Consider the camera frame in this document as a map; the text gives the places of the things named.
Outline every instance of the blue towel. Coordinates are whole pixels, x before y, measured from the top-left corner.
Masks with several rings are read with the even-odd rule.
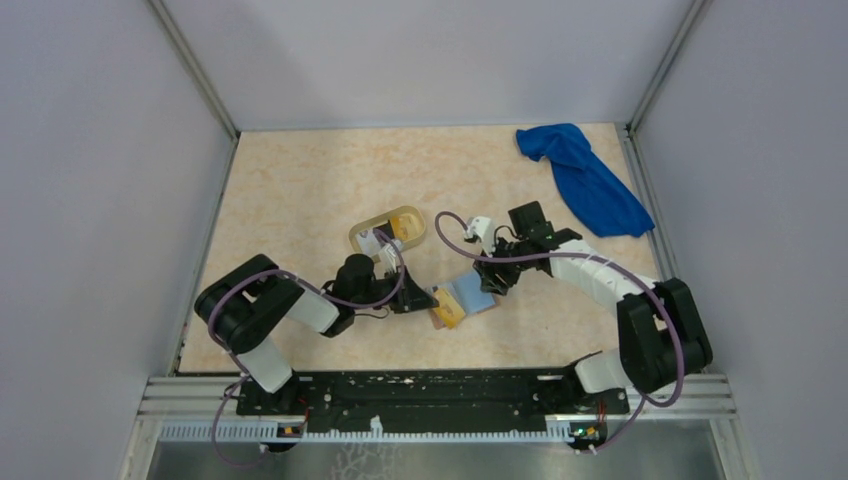
[[[530,160],[548,157],[565,204],[595,235],[639,237],[654,228],[645,207],[592,153],[589,141],[576,125],[518,130],[515,140]]]

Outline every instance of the purple cable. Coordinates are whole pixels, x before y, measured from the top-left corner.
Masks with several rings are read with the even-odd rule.
[[[464,257],[471,258],[473,260],[479,260],[481,262],[489,262],[489,263],[516,263],[516,262],[526,262],[526,261],[530,261],[530,260],[542,260],[542,259],[554,258],[554,257],[585,258],[586,260],[592,260],[592,261],[597,262],[597,263],[603,263],[606,266],[615,270],[616,272],[624,275],[625,278],[627,278],[628,280],[633,282],[634,285],[636,285],[638,288],[643,290],[645,292],[645,294],[648,296],[648,298],[651,300],[651,303],[653,303],[654,306],[657,308],[657,311],[660,313],[660,317],[663,319],[663,321],[666,324],[666,327],[668,328],[668,333],[669,333],[669,336],[671,337],[671,343],[672,343],[672,346],[674,347],[674,357],[675,357],[676,364],[677,364],[676,365],[677,366],[677,379],[676,379],[676,383],[674,385],[674,391],[672,391],[671,396],[666,401],[655,400],[655,399],[649,397],[648,395],[646,395],[645,393],[639,392],[639,395],[642,396],[642,399],[639,402],[639,405],[633,410],[633,414],[630,415],[630,418],[628,418],[627,421],[624,422],[624,425],[622,425],[621,428],[619,428],[615,433],[613,433],[613,435],[609,439],[607,439],[607,441],[603,445],[595,448],[595,452],[600,452],[600,451],[604,450],[605,448],[609,447],[610,445],[612,445],[616,441],[616,439],[619,436],[621,436],[622,433],[624,433],[627,429],[629,429],[633,425],[633,422],[636,420],[636,417],[642,412],[642,409],[645,407],[645,402],[650,403],[651,405],[654,405],[654,406],[660,407],[660,408],[670,407],[675,402],[677,402],[677,400],[680,398],[680,394],[683,391],[683,376],[684,376],[684,372],[685,372],[685,366],[684,366],[684,363],[683,363],[683,347],[680,344],[680,336],[677,333],[677,329],[674,328],[674,324],[671,321],[671,316],[668,314],[668,311],[665,309],[665,305],[663,305],[662,301],[660,301],[660,299],[653,292],[653,290],[648,285],[646,285],[645,282],[643,282],[641,279],[639,279],[639,277],[637,277],[636,275],[634,275],[633,273],[631,273],[629,270],[622,267],[621,265],[619,265],[619,264],[617,264],[617,263],[615,263],[615,262],[613,262],[613,261],[611,261],[607,258],[602,258],[602,257],[590,255],[590,254],[587,254],[587,253],[549,252],[549,253],[537,253],[537,254],[533,254],[533,255],[524,255],[524,256],[520,256],[520,257],[511,257],[511,258],[495,258],[495,257],[484,257],[482,255],[475,255],[473,253],[466,252],[465,250],[463,250],[462,248],[460,248],[459,246],[457,246],[456,244],[454,244],[453,242],[448,240],[448,238],[445,236],[444,232],[442,232],[441,226],[439,225],[439,220],[441,220],[442,217],[453,218],[454,220],[459,222],[460,225],[462,225],[463,229],[467,229],[468,225],[465,223],[465,221],[459,215],[457,215],[453,212],[448,212],[448,211],[439,212],[436,215],[436,218],[435,218],[435,221],[434,221],[435,227],[436,227],[436,234],[439,235],[439,238],[442,239],[442,242],[444,242],[445,245],[447,245],[451,250],[455,251],[456,253],[458,253],[458,254],[460,254]]]
[[[215,412],[215,418],[212,420],[212,448],[215,449],[215,454],[218,456],[218,458],[221,459],[222,462],[226,463],[227,465],[229,465],[233,468],[241,468],[241,469],[245,469],[245,470],[253,468],[253,467],[259,465],[260,463],[262,463],[265,460],[265,458],[267,457],[266,454],[268,453],[268,451],[262,450],[262,453],[259,454],[259,458],[257,458],[256,460],[254,460],[250,463],[234,462],[234,461],[230,460],[229,458],[225,457],[224,454],[221,452],[221,447],[218,446],[218,439],[217,439],[217,436],[216,436],[216,431],[218,430],[218,422],[221,420],[221,415],[223,415],[223,413],[224,413],[224,407],[227,405],[227,402],[230,401],[231,398],[233,398],[233,392],[235,392],[237,389],[241,388],[241,386],[244,385],[244,382],[246,382],[248,378],[250,378],[250,377],[241,377],[238,382],[231,385],[229,388],[227,388],[224,391],[224,401],[221,402],[221,406],[218,407],[218,411]]]

